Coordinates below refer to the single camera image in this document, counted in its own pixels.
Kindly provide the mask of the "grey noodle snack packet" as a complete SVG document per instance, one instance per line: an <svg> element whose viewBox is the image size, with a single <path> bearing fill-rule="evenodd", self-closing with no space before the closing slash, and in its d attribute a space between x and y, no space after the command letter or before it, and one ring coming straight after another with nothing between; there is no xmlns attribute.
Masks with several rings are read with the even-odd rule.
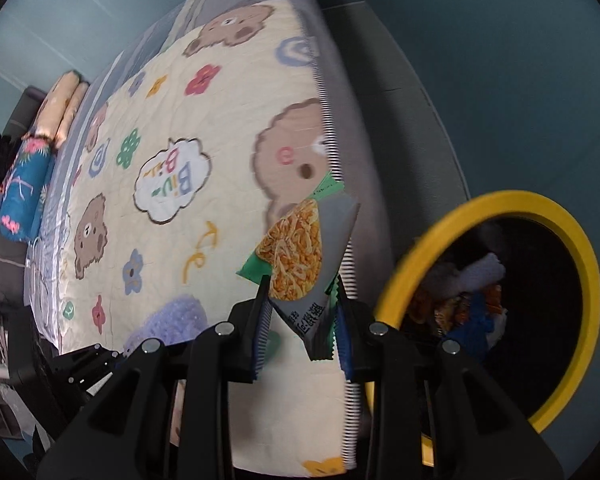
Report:
<svg viewBox="0 0 600 480"><path fill-rule="evenodd" d="M312 361L334 352L332 290L349 245L360 204L332 174L275 221L240 270L258 284L270 278L268 301L302 340Z"/></svg>

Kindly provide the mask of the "orange snack wrapper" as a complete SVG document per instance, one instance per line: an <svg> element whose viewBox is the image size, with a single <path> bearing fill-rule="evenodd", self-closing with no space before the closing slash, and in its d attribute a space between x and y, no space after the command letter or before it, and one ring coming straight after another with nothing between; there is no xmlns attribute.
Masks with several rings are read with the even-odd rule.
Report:
<svg viewBox="0 0 600 480"><path fill-rule="evenodd" d="M480 289L480 292L486 294L486 306L488 307L488 311L494 315L495 322L504 322L507 311L501 303L501 286L499 284L492 284ZM419 286L408 303L407 314L418 324L431 324L438 333L443 335L445 315L451 313L451 307L448 305L448 302L452 298L438 298L431 292L428 292L424 286Z"/></svg>

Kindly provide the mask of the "long purple knit cloth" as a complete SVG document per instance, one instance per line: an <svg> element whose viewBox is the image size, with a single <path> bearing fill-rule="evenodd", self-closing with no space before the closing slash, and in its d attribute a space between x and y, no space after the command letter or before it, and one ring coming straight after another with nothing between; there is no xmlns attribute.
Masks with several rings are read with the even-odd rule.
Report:
<svg viewBox="0 0 600 480"><path fill-rule="evenodd" d="M505 266L493 252L457 270L452 263L437 263L426 274L424 286L434 296L449 299L461 292L476 292L495 284L505 275Z"/></svg>

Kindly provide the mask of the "yellow rimmed black trash bin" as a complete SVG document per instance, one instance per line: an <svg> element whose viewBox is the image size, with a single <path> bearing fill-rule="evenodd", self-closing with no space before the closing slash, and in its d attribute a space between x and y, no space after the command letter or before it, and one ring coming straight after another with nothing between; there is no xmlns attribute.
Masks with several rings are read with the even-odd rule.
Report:
<svg viewBox="0 0 600 480"><path fill-rule="evenodd" d="M376 309L370 468L384 478L562 479L600 333L600 268L573 216L500 191L402 259Z"/></svg>

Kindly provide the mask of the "short purple knit cloth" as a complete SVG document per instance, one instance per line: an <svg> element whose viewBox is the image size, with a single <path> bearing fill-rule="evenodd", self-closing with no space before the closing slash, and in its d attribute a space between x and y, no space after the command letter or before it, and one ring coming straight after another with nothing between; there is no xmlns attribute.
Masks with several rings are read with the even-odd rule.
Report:
<svg viewBox="0 0 600 480"><path fill-rule="evenodd" d="M143 325L134 330L123 346L123 354L130 356L150 338L159 339L166 346L191 341L208 327L207 313L201 303L190 295L179 296L149 315Z"/></svg>

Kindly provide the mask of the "blue knotted glove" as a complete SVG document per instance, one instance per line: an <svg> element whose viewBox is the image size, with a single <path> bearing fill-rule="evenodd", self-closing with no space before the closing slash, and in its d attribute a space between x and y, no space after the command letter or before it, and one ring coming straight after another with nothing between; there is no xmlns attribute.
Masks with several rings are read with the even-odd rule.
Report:
<svg viewBox="0 0 600 480"><path fill-rule="evenodd" d="M443 339L452 340L472 358L482 358L490 350L488 336L495 330L494 315L486 306L484 292L463 292L452 298L451 313L445 315Z"/></svg>

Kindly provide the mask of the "cartoon bear quilt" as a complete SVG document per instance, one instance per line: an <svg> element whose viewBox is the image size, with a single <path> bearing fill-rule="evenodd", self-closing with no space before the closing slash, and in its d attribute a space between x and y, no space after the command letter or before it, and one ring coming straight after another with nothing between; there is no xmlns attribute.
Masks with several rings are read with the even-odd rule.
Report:
<svg viewBox="0 0 600 480"><path fill-rule="evenodd" d="M200 16L188 2L93 82L46 208L47 310L61 352L123 351L195 297L209 326L256 284L237 274L334 168L314 49L288 0Z"/></svg>

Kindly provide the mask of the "blue floral pillow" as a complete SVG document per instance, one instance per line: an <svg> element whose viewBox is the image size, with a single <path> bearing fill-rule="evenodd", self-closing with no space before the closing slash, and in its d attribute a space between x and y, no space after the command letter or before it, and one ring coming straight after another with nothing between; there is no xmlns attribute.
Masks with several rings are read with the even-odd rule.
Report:
<svg viewBox="0 0 600 480"><path fill-rule="evenodd" d="M38 237L55 166L52 146L42 136L27 136L0 188L0 234L12 242Z"/></svg>

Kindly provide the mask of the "peach folded pillow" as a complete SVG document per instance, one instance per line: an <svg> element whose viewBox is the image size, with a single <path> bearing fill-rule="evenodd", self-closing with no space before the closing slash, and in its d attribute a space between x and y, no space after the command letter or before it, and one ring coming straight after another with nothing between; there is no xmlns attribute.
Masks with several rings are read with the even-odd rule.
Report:
<svg viewBox="0 0 600 480"><path fill-rule="evenodd" d="M90 85L75 70L62 74L47 93L31 132L59 150L68 138L71 125Z"/></svg>

